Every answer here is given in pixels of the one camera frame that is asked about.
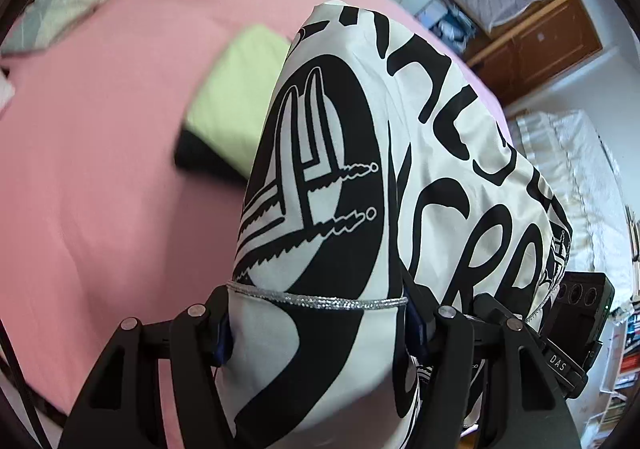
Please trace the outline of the white black graffiti print garment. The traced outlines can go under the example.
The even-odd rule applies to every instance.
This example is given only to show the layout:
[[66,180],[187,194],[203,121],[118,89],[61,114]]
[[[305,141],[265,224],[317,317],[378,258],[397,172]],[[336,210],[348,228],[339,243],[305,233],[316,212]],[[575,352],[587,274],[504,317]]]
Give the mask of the white black graffiti print garment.
[[408,286],[539,325],[572,228],[461,68],[330,1],[298,31],[245,193],[217,377],[240,448],[402,448],[419,408]]

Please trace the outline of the white bookshelf with books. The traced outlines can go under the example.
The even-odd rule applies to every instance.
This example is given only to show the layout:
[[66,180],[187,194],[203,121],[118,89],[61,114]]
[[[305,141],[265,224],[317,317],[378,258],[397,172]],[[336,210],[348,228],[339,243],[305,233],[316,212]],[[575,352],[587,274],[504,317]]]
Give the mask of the white bookshelf with books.
[[632,262],[631,295],[610,316],[608,357],[593,415],[582,434],[583,448],[604,445],[622,421],[634,387],[639,383],[639,221],[629,206],[626,219]]

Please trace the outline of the white ruffled bed cover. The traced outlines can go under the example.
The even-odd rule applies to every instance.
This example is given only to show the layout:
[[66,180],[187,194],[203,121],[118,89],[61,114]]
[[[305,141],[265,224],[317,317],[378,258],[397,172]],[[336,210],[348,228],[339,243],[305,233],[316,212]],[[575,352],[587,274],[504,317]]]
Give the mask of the white ruffled bed cover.
[[572,226],[567,269],[605,273],[614,287],[613,308],[630,301],[634,268],[620,171],[587,113],[525,113],[512,118],[509,129]]

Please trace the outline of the pink bed sheet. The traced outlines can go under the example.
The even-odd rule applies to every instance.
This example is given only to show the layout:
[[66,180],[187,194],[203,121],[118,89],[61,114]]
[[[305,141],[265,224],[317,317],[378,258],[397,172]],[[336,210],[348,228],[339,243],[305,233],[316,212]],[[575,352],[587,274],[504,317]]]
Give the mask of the pink bed sheet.
[[[245,27],[292,40],[326,1],[108,0],[3,60],[1,319],[61,412],[122,320],[170,320],[230,278],[243,191],[176,169],[183,114]],[[420,32],[391,0],[341,1]]]

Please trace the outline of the green black folded garment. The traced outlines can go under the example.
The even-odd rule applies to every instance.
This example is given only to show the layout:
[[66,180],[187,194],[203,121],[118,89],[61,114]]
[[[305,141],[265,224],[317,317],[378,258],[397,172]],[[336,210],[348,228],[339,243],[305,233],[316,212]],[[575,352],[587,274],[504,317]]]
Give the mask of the green black folded garment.
[[250,177],[290,41],[262,24],[236,34],[186,109],[174,151],[178,169],[240,183]]

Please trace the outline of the wooden shelf cabinet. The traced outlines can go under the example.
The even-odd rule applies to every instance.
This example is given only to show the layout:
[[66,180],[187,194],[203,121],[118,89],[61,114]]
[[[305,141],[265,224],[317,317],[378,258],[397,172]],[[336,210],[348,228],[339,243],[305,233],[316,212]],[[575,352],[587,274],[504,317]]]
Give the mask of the wooden shelf cabinet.
[[503,106],[603,48],[582,0],[431,0],[416,17]]

